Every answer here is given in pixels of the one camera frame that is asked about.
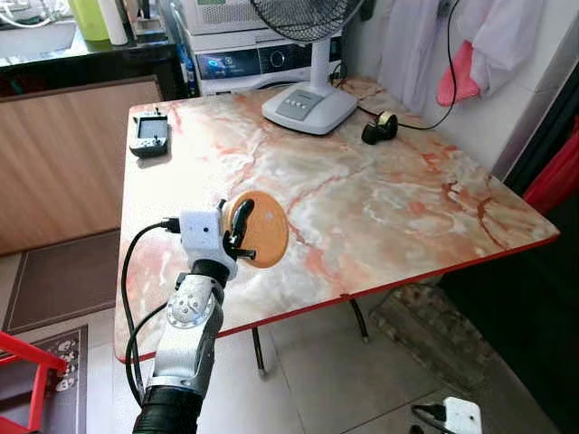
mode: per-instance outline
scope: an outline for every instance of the wall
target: wall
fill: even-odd
[[[357,17],[349,26],[346,33],[346,60],[350,74],[377,77],[382,35],[393,2],[377,0],[372,20],[360,23]],[[452,52],[462,42],[456,23],[464,3],[462,0],[453,18]],[[495,168],[495,174],[500,177],[506,174],[513,158],[524,148],[534,131],[534,125],[540,121],[564,77],[573,68],[579,53],[579,38],[576,37],[579,34],[576,19],[578,11],[577,0],[545,0],[532,59],[523,65],[511,82],[490,98],[473,99],[457,105],[438,128],[480,164],[488,169]],[[446,110],[436,102],[436,88],[446,68],[446,33],[440,32],[429,76],[429,98],[422,113],[428,122],[437,120]],[[505,149],[510,159],[505,156],[500,165],[496,166]]]

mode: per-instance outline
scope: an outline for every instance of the red metal frame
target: red metal frame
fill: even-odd
[[[38,364],[36,375],[34,376],[33,395],[30,401],[28,427],[23,427],[6,418],[0,417],[0,432],[2,432],[2,434],[25,434],[30,431],[36,431],[42,426],[44,389],[46,388],[46,381],[48,380],[48,372],[54,369],[59,373],[64,373],[68,364],[63,359],[4,332],[0,332],[0,350],[12,354],[0,359],[0,366],[17,360],[26,360]]]

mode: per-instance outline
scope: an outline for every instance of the floor mat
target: floor mat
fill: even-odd
[[[43,434],[85,434],[88,327],[52,336],[34,345],[69,362],[64,375],[51,371],[44,394]],[[36,364],[9,363],[0,368],[0,416],[28,425]]]
[[[115,306],[119,231],[22,256],[3,329],[11,334]]]

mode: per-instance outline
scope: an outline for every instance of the orange plate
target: orange plate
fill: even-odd
[[[255,260],[246,262],[253,267],[266,269],[278,263],[288,247],[288,221],[280,204],[269,194],[249,191],[240,194],[225,205],[226,228],[232,227],[237,208],[246,200],[253,199],[255,206],[247,220],[247,231],[241,248],[256,250]]]

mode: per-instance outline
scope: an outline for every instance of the wooden cabinet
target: wooden cabinet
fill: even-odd
[[[119,227],[128,109],[153,79],[0,103],[0,255]]]

